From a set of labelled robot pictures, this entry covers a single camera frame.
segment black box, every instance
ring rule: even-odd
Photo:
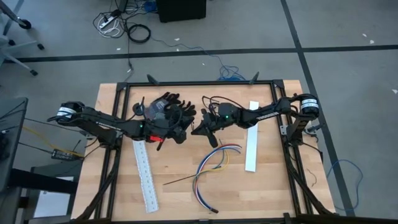
[[[156,5],[161,22],[206,17],[206,0],[156,0]]]

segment wooden table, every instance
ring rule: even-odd
[[[298,80],[284,80],[284,85],[287,96],[302,93]],[[227,96],[247,108],[251,100],[260,102],[260,106],[272,103],[269,85],[147,86],[130,89],[129,108],[132,108],[134,103],[140,102],[143,96],[148,105],[166,91],[180,93],[181,100],[188,100],[196,105],[198,114],[195,116],[195,125],[199,125],[201,121],[202,95]],[[115,92],[116,84],[102,84],[99,88],[96,110],[111,114]],[[122,102],[123,99],[120,100],[119,116]],[[132,110],[128,109],[126,117],[131,117],[132,113]],[[132,141],[124,137],[112,220],[276,218],[282,217],[285,212],[294,217],[276,118],[259,123],[256,172],[244,171],[247,132],[237,126],[218,131],[217,138],[220,138],[224,144],[240,144],[243,147],[242,153],[230,152],[229,166],[225,170],[203,174],[199,180],[202,197],[220,211],[218,214],[211,213],[197,202],[192,192],[192,179],[163,186],[164,183],[196,172],[200,161],[212,150],[205,136],[191,136],[189,128],[187,140],[181,145],[169,139],[164,142],[160,151],[156,151],[157,144],[146,144],[159,201],[159,211],[154,213],[145,211]],[[312,146],[317,146],[315,138],[305,135],[303,140]],[[86,154],[96,146],[89,147]],[[308,186],[327,209],[334,211],[319,153],[308,146],[300,146],[299,149]],[[79,216],[94,197],[100,182],[103,159],[104,150],[101,149],[85,159],[72,218]],[[207,163],[207,168],[213,167],[220,160],[221,153],[213,156]],[[298,186],[297,188],[302,210],[305,211],[301,190]],[[106,213],[108,195],[109,193],[104,196],[102,217]]]

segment metal frame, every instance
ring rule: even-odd
[[[112,115],[117,116],[118,114],[118,106],[120,104],[120,97],[122,94],[122,91],[124,90],[124,100],[123,100],[123,108],[122,108],[122,115],[121,119],[126,119],[126,114],[127,114],[127,109],[128,109],[128,103],[129,103],[129,95],[130,95],[130,89],[132,87],[144,87],[144,86],[193,86],[193,85],[248,85],[249,81],[236,81],[236,82],[217,82],[217,81],[210,81],[210,82],[163,82],[160,83],[159,85],[155,85],[153,83],[118,83],[116,86],[116,94],[114,98],[114,103],[113,103],[113,111]],[[271,89],[271,95],[272,95],[272,100],[273,102],[277,101],[277,92],[276,89],[277,87],[280,89],[280,95],[285,96],[285,88],[283,84],[283,80],[258,80],[254,83],[255,85],[269,85]],[[282,118],[281,116],[277,116],[277,121],[278,125],[282,126]],[[292,118],[290,116],[287,116],[287,122],[290,124],[292,122]],[[284,157],[286,161],[286,166],[287,162],[290,161],[290,152],[289,152],[289,146],[285,144],[283,135],[282,133],[280,134],[280,139],[282,143],[282,148],[284,151]],[[101,181],[100,185],[101,186],[106,178],[106,174],[108,173],[108,166],[109,166],[109,160],[110,160],[110,154],[111,154],[112,149],[106,149],[105,156],[104,156],[104,162],[103,162],[103,167],[102,167],[102,173],[101,173]],[[300,152],[297,148],[294,149],[294,154],[296,158],[296,165],[297,165],[297,171],[300,176],[305,181],[305,174],[303,171],[303,166],[302,166],[302,161],[300,157]],[[116,167],[116,176],[113,179],[110,187],[110,193],[109,193],[109,202],[108,202],[108,209],[106,211],[106,218],[111,218],[113,214],[113,203],[114,203],[114,197],[116,194],[116,182],[117,182],[117,176],[118,176],[118,170],[119,170],[119,161],[120,161],[120,151],[116,151],[115,157],[114,157],[114,162],[117,163]],[[300,208],[299,204],[299,196],[297,194],[297,188],[296,184],[294,181],[294,178],[292,177],[291,174],[287,173],[288,178],[289,178],[289,185],[290,185],[290,192],[292,194],[292,201],[294,205],[294,211],[296,215],[302,214],[302,209]],[[308,198],[304,195],[304,200],[305,200],[305,206],[306,210],[309,214],[312,214],[312,206],[308,200]],[[95,218],[100,218],[101,216],[101,209],[102,209],[102,200],[98,204],[95,210]],[[115,222],[115,223],[176,223],[176,222],[197,222],[197,223],[287,223],[287,217],[289,217],[289,214],[281,214],[284,216],[280,218],[260,218],[260,219],[231,219],[231,220],[184,220],[184,221],[177,221],[177,220],[165,220],[165,221],[159,221],[159,222],[153,222],[153,221],[143,221],[143,222]]]

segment floor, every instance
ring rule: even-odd
[[[16,5],[14,0],[5,2],[11,7]],[[215,52],[223,63],[238,66],[247,79],[258,71],[260,79],[300,80],[304,91],[317,93],[327,122],[319,131],[325,172],[331,167],[329,155],[336,159],[333,152],[338,159],[354,162],[363,172],[359,205],[347,215],[398,218],[398,2],[207,3],[207,17],[201,20],[162,24],[158,15],[147,14],[132,21],[149,26],[153,37],[169,44],[219,50]],[[78,100],[93,106],[100,83],[125,80],[130,74],[123,56],[127,53],[127,38],[104,38],[92,25],[92,20],[99,12],[108,11],[110,4],[110,0],[25,1],[19,16],[30,20],[34,29],[26,31],[13,24],[7,36],[17,43],[37,39],[46,49],[32,47],[15,54],[39,72],[37,77],[12,63],[0,67],[0,97],[28,97],[27,117],[44,121],[56,113],[61,102]],[[220,75],[217,59],[195,55],[180,46],[168,47],[150,40],[130,44],[130,53],[135,68],[130,82],[146,82],[146,74],[159,81],[216,80]],[[25,125],[68,149],[82,139],[79,134],[30,121]],[[29,133],[23,133],[21,141],[45,147]],[[15,167],[29,170],[53,163],[58,161],[21,146]],[[343,187],[341,194],[348,194],[355,205],[358,171],[348,163],[341,163],[341,170],[343,178],[336,174],[338,182],[334,174],[329,178],[333,200],[336,206],[343,206],[339,188],[344,180],[346,192]]]

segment chair wheel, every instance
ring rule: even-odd
[[[21,19],[22,22],[24,22],[24,26],[19,24],[19,27],[21,27],[22,29],[30,29],[32,28],[32,24],[27,21],[26,19]]]
[[[31,70],[30,73],[31,73],[33,76],[38,75],[38,73],[37,73],[35,70]]]
[[[44,46],[43,46],[42,44],[37,44],[37,47],[38,47],[40,50],[44,50]]]

